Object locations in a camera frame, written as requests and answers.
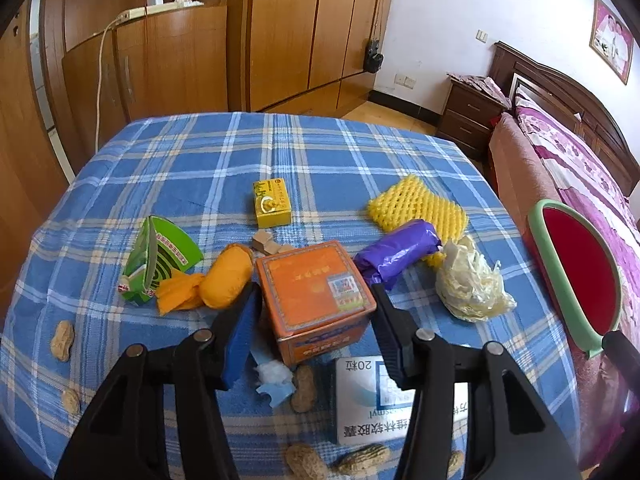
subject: blue plaid tablecloth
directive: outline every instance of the blue plaid tablecloth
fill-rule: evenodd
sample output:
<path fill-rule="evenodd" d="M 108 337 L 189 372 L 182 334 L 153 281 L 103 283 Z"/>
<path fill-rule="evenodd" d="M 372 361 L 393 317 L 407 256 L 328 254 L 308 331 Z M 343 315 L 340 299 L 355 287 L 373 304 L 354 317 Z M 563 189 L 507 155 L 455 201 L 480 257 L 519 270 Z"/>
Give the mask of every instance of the blue plaid tablecloth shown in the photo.
<path fill-rule="evenodd" d="M 467 212 L 467 232 L 490 265 L 500 260 L 517 308 L 487 323 L 452 317 L 434 290 L 434 273 L 409 268 L 391 295 L 420 326 L 449 342 L 480 348 L 505 344 L 577 451 L 578 403 L 573 364 L 562 324 L 507 212 L 487 182 L 450 142 L 394 128 L 329 118 L 271 114 L 195 114 L 153 118 L 126 126 L 81 171 L 45 224 L 33 235 L 10 307 L 0 349 L 0 414 L 28 458 L 50 475 L 78 423 L 63 409 L 66 388 L 82 410 L 124 349 L 174 345 L 207 326 L 206 307 L 159 317 L 155 300 L 126 303 L 118 277 L 143 219 L 164 216 L 199 245 L 206 272 L 231 242 L 249 243 L 257 229 L 252 183 L 281 177 L 292 223 L 276 240 L 305 246 L 337 239 L 351 253 L 382 232 L 367 218 L 367 202 L 410 173 Z M 49 341 L 60 320 L 74 324 L 69 362 L 57 361 Z M 218 394 L 226 433 L 242 478 L 290 475 L 287 445 L 307 442 L 331 464 L 349 449 L 332 444 L 331 360 L 379 354 L 369 327 L 361 341 L 311 361 L 319 399 L 308 413 L 288 402 L 271 409 L 255 392 L 249 358 L 240 380 Z M 167 451 L 172 477 L 182 478 L 173 392 L 166 390 Z M 464 449 L 466 423 L 454 428 Z M 391 479 L 402 440 L 378 476 Z"/>

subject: orange box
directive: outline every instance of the orange box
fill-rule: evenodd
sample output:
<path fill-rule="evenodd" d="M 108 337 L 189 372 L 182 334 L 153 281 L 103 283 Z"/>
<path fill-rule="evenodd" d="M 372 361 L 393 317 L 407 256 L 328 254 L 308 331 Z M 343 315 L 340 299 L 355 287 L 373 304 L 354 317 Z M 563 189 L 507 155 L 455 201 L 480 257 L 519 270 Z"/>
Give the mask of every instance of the orange box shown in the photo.
<path fill-rule="evenodd" d="M 284 364 L 362 337 L 376 302 L 339 242 L 265 256 L 257 267 Z"/>

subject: floral bedding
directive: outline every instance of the floral bedding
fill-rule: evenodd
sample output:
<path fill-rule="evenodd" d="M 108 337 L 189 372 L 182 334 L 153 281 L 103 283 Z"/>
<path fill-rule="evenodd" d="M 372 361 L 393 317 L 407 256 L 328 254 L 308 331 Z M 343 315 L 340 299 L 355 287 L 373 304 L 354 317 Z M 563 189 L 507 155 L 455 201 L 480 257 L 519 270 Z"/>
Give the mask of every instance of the floral bedding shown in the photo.
<path fill-rule="evenodd" d="M 582 139 L 527 98 L 516 96 L 515 104 L 520 127 L 562 201 L 587 218 L 607 241 L 623 284 L 620 330 L 640 348 L 640 233 L 626 197 Z M 620 433 L 627 389 L 608 360 L 600 356 L 587 361 L 577 348 L 571 350 L 580 399 L 581 462 L 597 463 Z"/>

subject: black bag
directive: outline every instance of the black bag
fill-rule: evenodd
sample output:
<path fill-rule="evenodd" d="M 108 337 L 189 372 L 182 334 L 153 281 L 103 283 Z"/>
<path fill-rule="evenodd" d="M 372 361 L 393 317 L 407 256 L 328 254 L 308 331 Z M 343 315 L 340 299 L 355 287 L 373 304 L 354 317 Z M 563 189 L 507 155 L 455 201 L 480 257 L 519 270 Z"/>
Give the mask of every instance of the black bag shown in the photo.
<path fill-rule="evenodd" d="M 380 40 L 370 40 L 364 56 L 364 71 L 375 74 L 382 66 L 384 56 L 378 52 Z"/>
<path fill-rule="evenodd" d="M 371 74 L 375 74 L 380 67 L 382 66 L 382 61 L 385 59 L 382 54 L 380 54 L 380 38 L 377 36 L 380 35 L 379 28 L 379 20 L 380 20 L 380 12 L 384 5 L 385 0 L 377 0 L 376 1 L 376 9 L 374 10 L 374 23 L 373 23 L 373 31 L 371 33 L 371 39 L 369 43 L 367 43 L 367 49 L 364 54 L 364 66 L 363 69 L 365 72 L 369 72 Z"/>

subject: framed picture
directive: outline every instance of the framed picture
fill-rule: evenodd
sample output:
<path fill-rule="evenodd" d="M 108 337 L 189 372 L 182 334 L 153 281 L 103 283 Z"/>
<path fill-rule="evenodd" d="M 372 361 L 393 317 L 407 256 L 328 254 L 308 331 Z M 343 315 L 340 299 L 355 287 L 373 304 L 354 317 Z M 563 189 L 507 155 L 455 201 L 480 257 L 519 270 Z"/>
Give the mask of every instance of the framed picture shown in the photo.
<path fill-rule="evenodd" d="M 594 4 L 590 45 L 626 85 L 634 52 L 634 37 L 602 0 L 596 0 Z"/>

